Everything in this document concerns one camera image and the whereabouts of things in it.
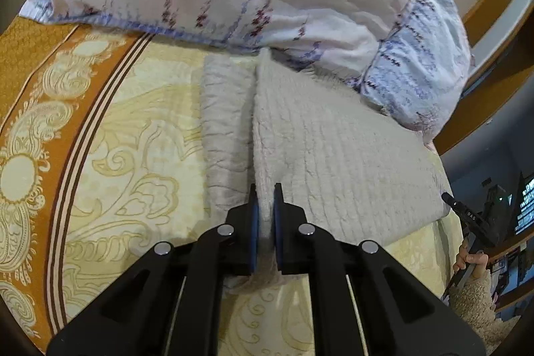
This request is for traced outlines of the person's right hand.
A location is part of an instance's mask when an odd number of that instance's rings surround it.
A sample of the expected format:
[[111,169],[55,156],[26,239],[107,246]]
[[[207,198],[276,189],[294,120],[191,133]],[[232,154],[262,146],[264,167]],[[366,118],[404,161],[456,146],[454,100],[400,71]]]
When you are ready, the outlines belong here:
[[485,275],[489,257],[483,251],[477,253],[469,253],[469,240],[463,240],[462,245],[458,249],[458,253],[453,265],[454,273],[464,270],[469,266],[474,266],[472,277],[474,279],[481,278]]

